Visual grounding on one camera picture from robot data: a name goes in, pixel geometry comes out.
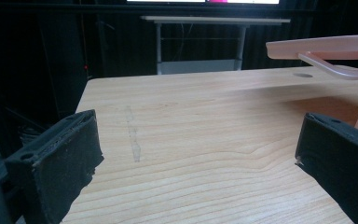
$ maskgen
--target wooden table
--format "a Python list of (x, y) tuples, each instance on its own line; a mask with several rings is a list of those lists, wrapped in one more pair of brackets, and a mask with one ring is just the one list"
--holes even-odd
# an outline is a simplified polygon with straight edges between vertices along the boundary
[(105, 160), (63, 223), (351, 223), (295, 151), (307, 111), (354, 124), (358, 81), (313, 67), (103, 78), (88, 109)]

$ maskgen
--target pink plastic object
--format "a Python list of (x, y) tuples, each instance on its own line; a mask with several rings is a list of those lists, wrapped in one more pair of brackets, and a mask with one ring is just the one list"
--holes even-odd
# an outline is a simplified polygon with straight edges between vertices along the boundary
[(358, 69), (334, 66), (325, 60), (358, 60), (358, 35), (267, 43), (271, 59), (300, 59), (335, 77), (356, 80)]

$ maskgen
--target monitor screen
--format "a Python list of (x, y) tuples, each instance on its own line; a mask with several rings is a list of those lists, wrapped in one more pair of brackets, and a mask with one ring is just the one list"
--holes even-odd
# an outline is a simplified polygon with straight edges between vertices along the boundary
[(133, 3), (242, 3), (242, 4), (279, 4), (279, 0), (127, 0)]

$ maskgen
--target wood grain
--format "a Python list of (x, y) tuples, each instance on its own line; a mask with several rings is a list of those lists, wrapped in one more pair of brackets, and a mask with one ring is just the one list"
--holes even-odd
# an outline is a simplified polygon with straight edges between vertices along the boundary
[(358, 81), (312, 67), (94, 79), (87, 109), (105, 160), (63, 223), (351, 223), (294, 156), (306, 112), (356, 121)]

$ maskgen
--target black rubber block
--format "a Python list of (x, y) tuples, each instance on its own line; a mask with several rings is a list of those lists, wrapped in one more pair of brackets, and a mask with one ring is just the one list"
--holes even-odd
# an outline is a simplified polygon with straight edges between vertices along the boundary
[(27, 223), (60, 223), (103, 161), (93, 110), (74, 114), (6, 159)]
[(358, 130), (340, 120), (309, 113), (296, 158), (296, 164), (358, 223)]

